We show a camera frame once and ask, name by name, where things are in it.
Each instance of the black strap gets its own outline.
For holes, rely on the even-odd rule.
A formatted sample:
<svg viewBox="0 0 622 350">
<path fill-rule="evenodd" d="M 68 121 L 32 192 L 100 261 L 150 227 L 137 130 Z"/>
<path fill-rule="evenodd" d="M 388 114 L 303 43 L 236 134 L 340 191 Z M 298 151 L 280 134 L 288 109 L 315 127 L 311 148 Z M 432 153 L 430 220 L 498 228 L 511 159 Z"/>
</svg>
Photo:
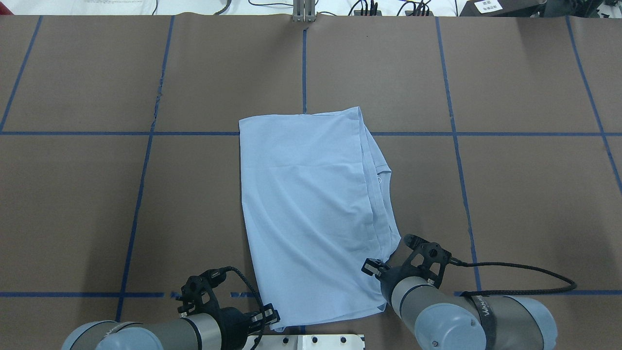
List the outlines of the black strap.
<svg viewBox="0 0 622 350">
<path fill-rule="evenodd" d="M 497 317 L 483 296 L 471 295 L 467 298 L 471 299 L 477 313 L 480 314 L 480 324 L 486 334 L 486 350 L 493 350 L 494 343 L 497 340 Z"/>
</svg>

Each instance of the light blue joint cap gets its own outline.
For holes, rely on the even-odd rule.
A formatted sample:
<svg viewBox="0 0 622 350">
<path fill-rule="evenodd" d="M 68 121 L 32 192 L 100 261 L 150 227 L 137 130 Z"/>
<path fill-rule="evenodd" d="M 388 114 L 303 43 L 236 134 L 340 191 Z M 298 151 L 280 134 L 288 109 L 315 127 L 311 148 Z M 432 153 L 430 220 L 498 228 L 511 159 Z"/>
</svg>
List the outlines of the light blue joint cap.
<svg viewBox="0 0 622 350">
<path fill-rule="evenodd" d="M 423 350 L 486 349 L 486 334 L 477 318 L 454 304 L 425 308 L 415 321 L 414 333 Z"/>
<path fill-rule="evenodd" d="M 540 327 L 540 333 L 542 333 L 542 342 L 544 343 L 542 350 L 553 350 L 557 342 L 557 325 L 549 309 L 540 301 L 532 298 L 520 298 L 511 295 L 506 295 L 506 297 L 516 300 L 534 318 L 536 324 Z"/>
<path fill-rule="evenodd" d="M 71 350 L 73 344 L 75 344 L 76 340 L 78 340 L 78 338 L 82 334 L 84 334 L 84 332 L 88 331 L 93 326 L 96 326 L 100 323 L 106 323 L 106 322 L 114 322 L 114 321 L 95 321 L 95 322 L 85 323 L 81 325 L 80 327 L 77 327 L 76 329 L 73 330 L 71 334 L 69 334 L 67 339 L 65 339 L 65 342 L 63 343 L 63 346 L 60 348 L 60 350 Z"/>
<path fill-rule="evenodd" d="M 110 334 L 95 350 L 164 350 L 160 339 L 151 331 L 132 327 Z"/>
</svg>

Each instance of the white sticker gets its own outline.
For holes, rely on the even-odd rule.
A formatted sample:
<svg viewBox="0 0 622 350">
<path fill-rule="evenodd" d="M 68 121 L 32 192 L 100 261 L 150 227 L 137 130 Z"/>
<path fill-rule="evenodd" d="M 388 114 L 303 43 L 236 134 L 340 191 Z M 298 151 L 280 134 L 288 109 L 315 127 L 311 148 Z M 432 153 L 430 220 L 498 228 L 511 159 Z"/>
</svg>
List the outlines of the white sticker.
<svg viewBox="0 0 622 350">
<path fill-rule="evenodd" d="M 501 7 L 499 1 L 497 0 L 478 1 L 475 3 L 475 7 L 477 7 L 477 10 L 479 10 L 480 13 L 489 13 L 503 10 L 503 7 Z"/>
</svg>

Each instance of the red object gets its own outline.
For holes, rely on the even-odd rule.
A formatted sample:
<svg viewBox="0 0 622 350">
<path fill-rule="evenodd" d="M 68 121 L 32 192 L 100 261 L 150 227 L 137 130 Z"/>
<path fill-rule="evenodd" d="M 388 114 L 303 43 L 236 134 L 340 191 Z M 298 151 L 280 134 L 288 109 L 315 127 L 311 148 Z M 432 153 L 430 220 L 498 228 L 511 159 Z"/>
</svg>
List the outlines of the red object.
<svg viewBox="0 0 622 350">
<path fill-rule="evenodd" d="M 0 1 L 0 14 L 13 14 L 3 3 Z"/>
</svg>

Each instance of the light blue shirt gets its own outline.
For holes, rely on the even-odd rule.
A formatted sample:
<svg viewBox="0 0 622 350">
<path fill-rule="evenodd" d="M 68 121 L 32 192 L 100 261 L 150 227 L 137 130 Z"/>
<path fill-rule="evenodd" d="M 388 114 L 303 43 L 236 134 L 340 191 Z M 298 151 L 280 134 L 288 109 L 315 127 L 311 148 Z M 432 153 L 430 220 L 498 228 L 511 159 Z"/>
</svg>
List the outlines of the light blue shirt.
<svg viewBox="0 0 622 350">
<path fill-rule="evenodd" d="M 385 300 L 361 272 L 400 241 L 391 170 L 358 107 L 239 121 L 242 206 L 272 329 L 360 318 Z"/>
</svg>

